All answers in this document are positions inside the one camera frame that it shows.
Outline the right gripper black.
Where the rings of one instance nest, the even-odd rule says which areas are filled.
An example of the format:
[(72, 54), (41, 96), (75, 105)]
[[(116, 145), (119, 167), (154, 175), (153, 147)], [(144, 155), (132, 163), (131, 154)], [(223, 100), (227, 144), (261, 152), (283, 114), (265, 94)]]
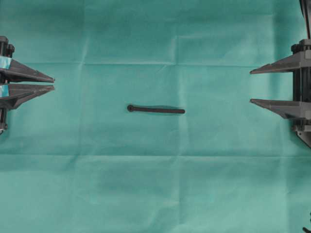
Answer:
[(293, 121), (293, 131), (311, 147), (311, 40), (303, 39), (291, 47), (293, 55), (250, 71), (250, 74), (293, 72), (293, 100), (260, 100), (250, 102)]

